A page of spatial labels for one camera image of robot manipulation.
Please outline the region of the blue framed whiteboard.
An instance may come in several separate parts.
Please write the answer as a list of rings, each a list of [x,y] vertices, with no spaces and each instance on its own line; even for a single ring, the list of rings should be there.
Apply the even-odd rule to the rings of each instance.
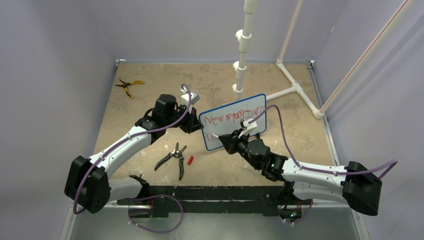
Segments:
[[[254,119],[266,107],[266,95],[260,93],[200,113],[199,121],[203,125],[202,136],[206,150],[221,148],[223,144],[215,135],[231,134],[242,127],[242,120]]]

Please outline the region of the red marker cap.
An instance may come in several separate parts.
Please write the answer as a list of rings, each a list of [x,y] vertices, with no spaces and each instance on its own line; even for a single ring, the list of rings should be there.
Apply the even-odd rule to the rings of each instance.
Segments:
[[[194,157],[193,157],[193,156],[191,156],[191,157],[189,158],[189,160],[188,160],[187,164],[188,164],[188,165],[191,165],[191,164],[192,164],[192,162],[193,162],[193,160],[194,160]]]

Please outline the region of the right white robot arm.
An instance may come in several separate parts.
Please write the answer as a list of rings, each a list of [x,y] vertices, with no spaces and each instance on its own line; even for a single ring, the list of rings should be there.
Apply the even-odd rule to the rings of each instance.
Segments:
[[[228,154],[239,154],[266,179],[283,182],[280,196],[288,204],[325,200],[347,204],[364,215],[378,215],[382,180],[359,162],[350,161],[347,166],[295,162],[272,152],[262,139],[250,140],[237,130],[217,139]]]

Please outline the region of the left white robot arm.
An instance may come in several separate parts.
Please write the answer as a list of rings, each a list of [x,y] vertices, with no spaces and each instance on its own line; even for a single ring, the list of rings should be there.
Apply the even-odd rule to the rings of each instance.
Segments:
[[[201,130],[197,110],[193,105],[200,99],[196,92],[184,93],[181,104],[175,96],[161,94],[153,108],[147,110],[134,126],[119,140],[97,154],[76,157],[70,165],[64,194],[78,206],[94,214],[108,202],[131,199],[138,205],[149,199],[148,183],[138,176],[112,180],[111,176],[131,157],[162,137],[168,128],[185,133]]]

